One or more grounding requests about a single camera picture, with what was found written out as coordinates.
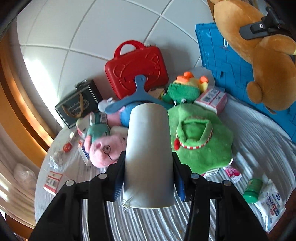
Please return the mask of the white wipes pack blue print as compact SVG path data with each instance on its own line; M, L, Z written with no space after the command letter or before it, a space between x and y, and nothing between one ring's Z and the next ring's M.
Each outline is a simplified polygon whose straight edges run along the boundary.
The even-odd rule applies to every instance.
M264 222L263 229L267 233L270 233L275 227L286 210L278 189L270 179L265 187L262 188L258 201L255 202L255 206L262 215Z

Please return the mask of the green plastic bottle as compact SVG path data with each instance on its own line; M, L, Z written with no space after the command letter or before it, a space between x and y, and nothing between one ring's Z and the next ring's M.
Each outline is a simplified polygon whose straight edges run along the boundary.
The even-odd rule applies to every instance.
M250 179L243 193L243 198L245 199L245 201L249 204L257 202L262 186L262 180L257 178Z

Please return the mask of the black gift bag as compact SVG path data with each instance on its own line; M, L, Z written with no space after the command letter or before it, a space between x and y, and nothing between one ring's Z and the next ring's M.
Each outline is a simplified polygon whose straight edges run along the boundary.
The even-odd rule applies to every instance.
M102 99L94 81L83 80L55 106L55 111L64 124L72 128L79 118L98 112L98 104Z

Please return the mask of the small green frog plush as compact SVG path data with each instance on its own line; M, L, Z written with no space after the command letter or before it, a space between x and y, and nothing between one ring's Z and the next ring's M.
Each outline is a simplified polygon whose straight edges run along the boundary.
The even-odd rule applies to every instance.
M177 106L193 103L200 96L199 88L190 85L171 83L162 94L162 101Z

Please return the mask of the large green frog plush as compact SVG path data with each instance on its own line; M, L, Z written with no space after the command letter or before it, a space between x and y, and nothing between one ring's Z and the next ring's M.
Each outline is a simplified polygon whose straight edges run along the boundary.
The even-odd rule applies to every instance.
M228 166L232 160L233 133L213 112L185 103L168 110L171 148L192 172Z

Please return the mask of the red white cigarette box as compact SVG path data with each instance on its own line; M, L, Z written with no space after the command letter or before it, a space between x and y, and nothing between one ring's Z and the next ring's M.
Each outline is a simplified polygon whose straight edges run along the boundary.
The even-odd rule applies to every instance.
M58 191L61 189L61 187L65 184L67 180L69 180L69 178L65 174L58 173L55 171L49 171L46 176L43 189L49 194L56 196Z

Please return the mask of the small red cube box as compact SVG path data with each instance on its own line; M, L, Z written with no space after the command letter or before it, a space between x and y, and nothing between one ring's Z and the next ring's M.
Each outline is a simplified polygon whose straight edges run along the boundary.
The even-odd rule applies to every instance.
M72 149L72 144L70 142L68 142L63 146L62 150L65 153L69 153L71 149Z

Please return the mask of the brown teddy bear plush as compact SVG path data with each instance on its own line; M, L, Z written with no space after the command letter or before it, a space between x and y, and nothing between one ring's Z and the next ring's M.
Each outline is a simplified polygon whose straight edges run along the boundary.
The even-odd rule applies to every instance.
M285 35L253 40L241 37L241 27L263 18L262 13L243 1L213 1L218 30L229 45L252 65L254 80L246 92L249 99L262 103L270 112L285 110L295 102L295 41Z

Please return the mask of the blue plastic storage crate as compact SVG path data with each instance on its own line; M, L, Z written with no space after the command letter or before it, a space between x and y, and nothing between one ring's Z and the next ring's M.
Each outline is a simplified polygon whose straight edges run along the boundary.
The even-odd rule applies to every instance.
M215 23L196 24L202 66L212 72L217 87L253 106L279 124L295 142L295 103L286 110L271 114L264 105L252 103L246 85L253 80L252 66L243 60L222 37Z

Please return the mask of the pink tissue pack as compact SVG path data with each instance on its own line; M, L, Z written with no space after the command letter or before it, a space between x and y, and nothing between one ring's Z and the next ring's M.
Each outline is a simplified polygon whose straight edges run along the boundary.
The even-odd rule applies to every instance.
M206 110L219 115L224 110L227 103L227 93L217 87L210 87L203 92L195 101Z

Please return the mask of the white paper roll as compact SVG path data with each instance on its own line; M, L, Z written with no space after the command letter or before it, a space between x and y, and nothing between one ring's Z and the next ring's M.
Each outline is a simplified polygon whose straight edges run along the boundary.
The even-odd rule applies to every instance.
M122 199L125 208L175 203L169 118L161 105L140 104L130 114Z

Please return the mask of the pink pig plush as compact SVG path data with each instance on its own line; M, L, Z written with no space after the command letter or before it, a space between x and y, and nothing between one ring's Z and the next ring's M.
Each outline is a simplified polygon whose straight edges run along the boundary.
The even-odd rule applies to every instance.
M88 135L84 140L84 149L95 167L104 168L118 161L121 152L126 150L126 139L120 134L114 134L92 141L92 136Z

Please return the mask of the blue round plush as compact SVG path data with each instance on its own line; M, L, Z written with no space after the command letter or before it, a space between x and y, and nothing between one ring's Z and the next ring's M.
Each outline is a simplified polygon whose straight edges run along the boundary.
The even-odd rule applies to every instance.
M128 128L129 126L129 123L130 123L130 114L132 112L132 110L138 106L138 105L141 105L141 104L144 104L144 102L133 102L133 103L130 103L130 104L127 104L126 106L124 106L119 112L120 112L120 122L121 122L121 125Z

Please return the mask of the red plastic toy suitcase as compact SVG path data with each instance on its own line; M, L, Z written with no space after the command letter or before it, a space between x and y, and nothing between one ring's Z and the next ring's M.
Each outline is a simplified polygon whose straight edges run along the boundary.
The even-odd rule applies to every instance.
M134 78L137 75L144 75L147 78L144 84L145 91L165 86L169 81L160 49L156 46L145 46L136 40L120 44L114 51L113 59L106 63L104 69L119 99L135 92Z

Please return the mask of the yellow duck plush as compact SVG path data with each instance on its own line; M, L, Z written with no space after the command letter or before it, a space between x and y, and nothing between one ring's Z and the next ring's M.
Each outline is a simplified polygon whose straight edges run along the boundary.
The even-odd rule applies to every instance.
M184 72L183 75L177 76L173 84L181 84L199 88L201 92L205 92L209 85L209 80L206 76L195 78L192 72Z

